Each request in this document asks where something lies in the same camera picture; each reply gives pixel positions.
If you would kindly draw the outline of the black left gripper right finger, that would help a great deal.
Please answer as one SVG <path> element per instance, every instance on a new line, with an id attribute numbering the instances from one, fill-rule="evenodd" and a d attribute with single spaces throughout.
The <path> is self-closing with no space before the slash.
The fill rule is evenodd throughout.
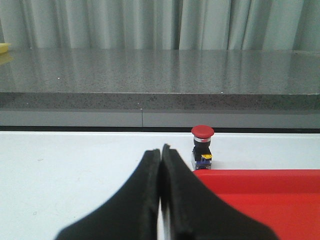
<path id="1" fill-rule="evenodd" d="M 276 240 L 267 225 L 236 210 L 210 191 L 176 149 L 161 155 L 161 210 L 170 240 Z"/>

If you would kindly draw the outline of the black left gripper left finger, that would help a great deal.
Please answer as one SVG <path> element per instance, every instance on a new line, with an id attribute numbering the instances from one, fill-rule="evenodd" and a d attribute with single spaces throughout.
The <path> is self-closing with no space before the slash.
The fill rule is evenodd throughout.
<path id="1" fill-rule="evenodd" d="M 62 229 L 58 240 L 156 240 L 160 150 L 147 150 L 124 185 L 103 205 Z"/>

